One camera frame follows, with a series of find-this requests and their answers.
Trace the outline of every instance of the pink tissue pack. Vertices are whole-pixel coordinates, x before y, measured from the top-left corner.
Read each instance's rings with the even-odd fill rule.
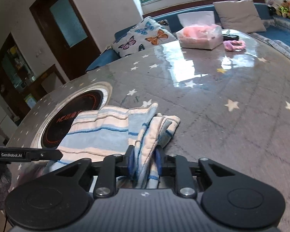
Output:
[[[214,24],[213,11],[183,13],[178,19],[184,27],[176,32],[182,48],[212,50],[222,44],[222,28]]]

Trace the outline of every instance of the wooden door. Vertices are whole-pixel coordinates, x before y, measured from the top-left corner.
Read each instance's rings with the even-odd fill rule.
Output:
[[[72,0],[36,0],[30,7],[50,49],[70,80],[100,55]]]

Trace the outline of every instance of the towel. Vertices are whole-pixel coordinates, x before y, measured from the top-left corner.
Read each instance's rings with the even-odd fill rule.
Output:
[[[177,116],[157,113],[157,108],[158,103],[133,109],[104,106],[79,113],[57,148],[63,157],[51,166],[51,171],[81,158],[95,162],[115,153],[125,154],[128,146],[133,145],[133,187],[157,188],[154,149],[157,145],[165,147],[180,122]]]

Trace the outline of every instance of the blue sofa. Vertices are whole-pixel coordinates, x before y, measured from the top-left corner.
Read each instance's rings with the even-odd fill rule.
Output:
[[[269,11],[268,11],[268,6],[266,4],[255,3],[254,5],[256,6],[259,16],[262,20],[267,20],[269,22],[274,21],[274,17],[270,16]],[[195,12],[195,11],[214,11],[215,21],[216,23],[220,23],[220,19],[215,10],[214,5],[205,5],[205,6],[198,6],[198,7],[194,7],[190,9],[179,10],[179,11],[175,11],[175,12],[171,12],[171,13],[154,17],[153,19],[156,21],[161,21],[164,19],[168,20],[171,32],[175,33],[183,28],[183,26],[179,22],[177,15],[181,13]],[[277,39],[277,37],[279,37],[279,40],[284,42],[286,45],[290,45],[290,31],[277,28],[273,25],[268,25],[267,27],[268,30],[266,32],[257,32],[257,34],[265,37],[266,39],[268,38]],[[127,33],[133,26],[134,25],[126,29],[123,29],[119,32],[116,32],[115,39],[118,39],[123,34]],[[98,67],[104,66],[108,63],[118,60],[119,58],[120,56],[118,56],[118,54],[114,50],[108,49],[105,52],[103,52],[93,63],[90,64],[86,72],[96,69]]]

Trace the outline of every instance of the sofa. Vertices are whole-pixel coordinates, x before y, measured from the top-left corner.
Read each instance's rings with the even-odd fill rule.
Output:
[[[290,51],[290,20],[278,16],[271,16],[268,11],[268,6],[264,3],[254,3],[254,5],[259,13],[260,18],[263,20],[263,23],[267,28],[267,31],[252,33],[251,36],[271,45],[272,47],[276,48],[278,51],[280,51],[285,55],[285,49],[289,49]],[[216,24],[221,24],[219,16],[214,8],[214,5],[205,5],[190,9],[179,10],[154,17],[153,19],[155,21],[167,20],[171,32],[175,33],[183,28],[183,26],[180,24],[177,15],[181,13],[195,11],[214,11]],[[134,27],[134,25],[125,28],[119,32],[116,32],[115,39],[120,38],[122,35],[127,33],[132,27]],[[108,49],[88,66],[86,72],[109,64],[118,59],[120,59],[120,56],[118,56],[118,54],[113,49]]]

